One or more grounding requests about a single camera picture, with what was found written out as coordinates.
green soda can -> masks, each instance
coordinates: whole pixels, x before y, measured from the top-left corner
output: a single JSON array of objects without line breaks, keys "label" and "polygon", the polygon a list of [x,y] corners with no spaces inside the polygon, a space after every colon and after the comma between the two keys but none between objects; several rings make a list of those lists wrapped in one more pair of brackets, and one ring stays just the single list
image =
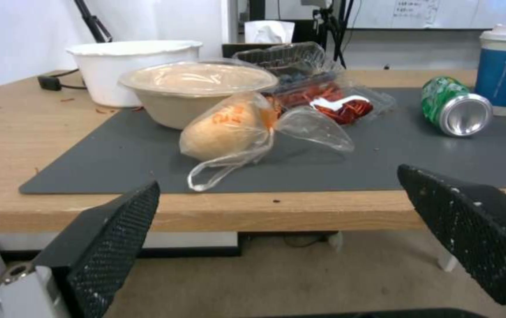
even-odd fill
[{"label": "green soda can", "polygon": [[424,116],[445,134],[470,136],[491,122],[491,102],[454,78],[439,76],[422,87]]}]

paper on whiteboard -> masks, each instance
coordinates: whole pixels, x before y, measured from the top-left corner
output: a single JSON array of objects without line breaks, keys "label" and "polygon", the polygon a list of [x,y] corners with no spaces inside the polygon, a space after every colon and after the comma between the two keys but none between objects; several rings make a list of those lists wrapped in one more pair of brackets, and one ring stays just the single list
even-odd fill
[{"label": "paper on whiteboard", "polygon": [[439,0],[396,0],[393,28],[431,28],[439,9]]}]

bread in plastic bag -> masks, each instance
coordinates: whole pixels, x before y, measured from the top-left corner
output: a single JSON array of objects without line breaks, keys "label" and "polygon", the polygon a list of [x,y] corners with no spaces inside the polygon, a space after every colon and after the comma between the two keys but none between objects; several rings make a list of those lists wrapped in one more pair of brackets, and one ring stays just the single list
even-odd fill
[{"label": "bread in plastic bag", "polygon": [[[275,131],[327,145],[336,151],[353,151],[346,132],[326,115],[296,107],[277,118],[279,110],[255,92],[233,95],[197,117],[182,131],[180,150],[199,161],[188,175],[195,191],[214,187],[223,177],[247,163],[257,163],[273,147]],[[194,178],[206,168],[217,168],[204,184]]]}]

white bowl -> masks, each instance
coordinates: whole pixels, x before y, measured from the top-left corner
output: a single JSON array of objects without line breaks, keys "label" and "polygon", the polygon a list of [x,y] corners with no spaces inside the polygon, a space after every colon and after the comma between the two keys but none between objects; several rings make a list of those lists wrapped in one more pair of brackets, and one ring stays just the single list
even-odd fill
[{"label": "white bowl", "polygon": [[240,92],[262,91],[279,83],[275,75],[239,60],[180,62],[123,74],[154,121],[184,129],[221,100]]},{"label": "white bowl", "polygon": [[141,106],[133,91],[118,85],[121,74],[143,67],[198,59],[202,42],[133,41],[76,45],[67,49],[75,57],[96,103],[113,107]]}]

gray mat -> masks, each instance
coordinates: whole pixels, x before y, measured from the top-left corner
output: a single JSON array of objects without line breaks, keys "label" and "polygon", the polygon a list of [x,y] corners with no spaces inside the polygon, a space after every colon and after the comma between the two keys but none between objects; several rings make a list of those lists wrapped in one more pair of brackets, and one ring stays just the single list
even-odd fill
[{"label": "gray mat", "polygon": [[[396,167],[409,163],[459,179],[506,187],[506,117],[471,138],[442,135],[420,109],[419,89],[383,89],[398,109],[346,128],[355,151],[345,158],[277,134],[257,165],[231,173],[211,193],[400,189]],[[179,132],[145,111],[121,111],[22,185],[21,193],[125,193],[156,179],[163,193],[189,193],[197,164],[178,151]]]}]

